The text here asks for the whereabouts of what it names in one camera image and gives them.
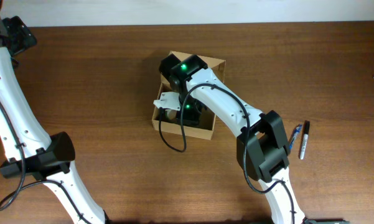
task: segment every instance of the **wood grain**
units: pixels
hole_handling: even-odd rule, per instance
[[[119,222],[220,222],[271,216],[217,121],[211,141],[166,148],[152,128],[157,68],[168,51],[227,60],[226,85],[291,134],[311,121],[305,159],[292,150],[292,186],[309,218],[374,223],[374,22],[32,29],[19,84],[49,134],[66,131],[92,197]],[[171,144],[181,137],[166,134]],[[0,142],[0,165],[4,151]],[[0,175],[0,200],[17,179]],[[0,223],[71,223],[45,187],[25,190]]]

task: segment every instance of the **black cable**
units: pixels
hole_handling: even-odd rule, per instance
[[[183,125],[183,115],[184,115],[184,109],[185,109],[185,104],[188,100],[188,97],[191,95],[191,93],[196,90],[197,88],[199,87],[202,87],[203,86],[209,86],[211,89],[217,89],[217,90],[220,90],[224,93],[226,93],[228,96],[230,96],[231,98],[233,98],[238,104],[239,106],[241,107],[242,111],[243,111],[243,114],[245,115],[245,118],[246,118],[246,130],[245,130],[245,133],[246,133],[246,136],[245,136],[245,150],[243,151],[243,160],[242,160],[242,169],[243,169],[243,174],[245,176],[245,180],[246,180],[246,183],[248,183],[249,187],[256,193],[259,193],[259,194],[266,194],[268,192],[270,192],[277,184],[279,183],[282,183],[282,185],[284,186],[284,188],[286,189],[286,192],[288,193],[288,196],[289,196],[289,199],[291,201],[291,213],[292,213],[292,224],[294,224],[294,214],[295,214],[295,211],[294,211],[294,204],[293,204],[293,199],[292,199],[292,195],[288,189],[288,187],[285,185],[285,181],[283,180],[277,180],[275,183],[273,183],[268,189],[266,190],[258,190],[256,189],[253,184],[250,182],[250,179],[248,177],[248,171],[246,169],[246,154],[247,154],[247,151],[248,151],[248,140],[249,140],[249,128],[250,128],[250,119],[249,119],[249,114],[245,108],[245,106],[243,105],[243,103],[239,100],[238,97],[236,97],[234,94],[230,93],[229,91],[227,90],[224,90],[223,88],[220,88],[214,84],[209,84],[209,83],[202,83],[202,84],[198,84],[194,87],[192,87],[187,95],[185,96],[185,99],[184,99],[184,102],[182,104],[182,107],[181,107],[181,115],[180,115],[180,127],[181,127],[181,133],[182,133],[182,139],[184,141],[184,150],[183,151],[180,151],[178,149],[175,149],[174,147],[170,146],[163,138],[162,136],[162,133],[161,133],[161,117],[159,117],[159,134],[161,135],[161,138],[162,140],[165,142],[165,144],[167,146],[169,146],[171,149],[173,150],[176,150],[177,152],[184,152],[186,149],[187,149],[187,142],[185,140],[185,133],[184,133],[184,125]]]
[[[27,184],[23,187],[21,187],[21,190],[25,190],[25,189],[28,189],[29,187],[33,187],[35,185],[39,185],[39,184],[55,184],[57,187],[61,188],[61,190],[64,192],[64,194],[67,196],[69,202],[72,204],[72,207],[75,209],[77,215],[79,216],[79,218],[81,220],[83,220],[84,222],[86,222],[87,224],[91,224],[88,220],[86,220],[86,218],[83,216],[83,214],[80,213],[79,209],[77,209],[76,205],[75,205],[75,202],[73,202],[73,200],[70,198],[69,196],[69,193],[67,192],[67,190],[65,189],[65,187],[59,183],[59,182],[56,182],[54,180],[40,180],[40,181],[36,181],[36,182],[33,182],[33,183],[30,183],[30,184]],[[3,203],[5,202],[7,199],[9,199],[15,192],[7,195],[7,197],[5,197],[0,203]]]
[[[19,154],[21,155],[21,178],[19,180],[17,189],[14,191],[14,194],[11,196],[9,201],[3,206],[1,206],[2,203],[0,203],[0,211],[3,211],[4,209],[8,208],[8,206],[10,206],[15,201],[19,192],[21,191],[21,187],[22,187],[22,185],[24,184],[24,181],[25,181],[26,168],[25,168],[25,154],[24,154],[23,145],[19,141],[17,133],[15,132],[15,129],[14,129],[12,123],[11,123],[11,120],[9,119],[8,114],[7,114],[6,110],[4,109],[3,105],[1,104],[1,102],[0,102],[0,110],[1,110],[2,115],[4,116],[4,119],[6,119],[6,122],[7,122],[7,125],[9,127],[9,129],[10,129],[10,132],[11,132],[12,136],[14,137],[16,147],[18,148]]]
[[[184,148],[183,150],[180,150],[180,149],[176,149],[174,148],[173,146],[171,146],[169,143],[167,143],[167,141],[164,139],[163,135],[162,135],[162,115],[165,113],[165,109],[163,108],[159,108],[159,134],[161,135],[161,138],[162,138],[162,141],[164,142],[164,144],[166,144],[167,147],[175,150],[176,152],[185,152],[185,150],[187,149],[187,140],[185,139],[185,133],[184,133],[184,128],[181,129],[181,134],[182,134],[182,140],[184,142]]]
[[[26,168],[25,168],[25,153],[24,153],[24,148],[23,148],[23,144],[19,141],[19,138],[18,138],[18,135],[17,133],[15,132],[15,129],[14,129],[14,126],[12,125],[11,123],[11,120],[9,119],[9,116],[7,114],[7,111],[4,109],[2,103],[0,102],[0,111],[1,113],[3,114],[7,124],[8,124],[8,127],[11,131],[11,134],[16,142],[16,147],[19,149],[19,153],[21,155],[21,179],[19,181],[19,184],[18,184],[18,187],[15,191],[13,191],[11,194],[7,195],[5,198],[3,198],[1,201],[0,201],[0,211],[3,211],[4,209],[8,208],[8,206],[10,206],[16,199],[16,197],[18,196],[19,192],[22,191],[22,190],[25,190],[29,187],[32,187],[32,186],[35,186],[35,185],[39,185],[39,184],[55,184],[56,186],[60,187],[64,194],[67,196],[69,202],[71,203],[72,207],[75,209],[77,215],[79,216],[79,218],[81,220],[83,220],[84,222],[86,222],[87,224],[91,224],[88,220],[86,220],[83,215],[80,213],[79,209],[76,207],[75,205],[75,202],[71,199],[71,197],[69,196],[69,193],[67,192],[67,190],[65,189],[65,187],[61,184],[61,183],[58,183],[54,180],[40,180],[40,181],[36,181],[36,182],[33,182],[33,183],[30,183],[30,184],[27,184],[25,186],[22,186],[24,184],[24,181],[25,181],[25,176],[26,176]]]

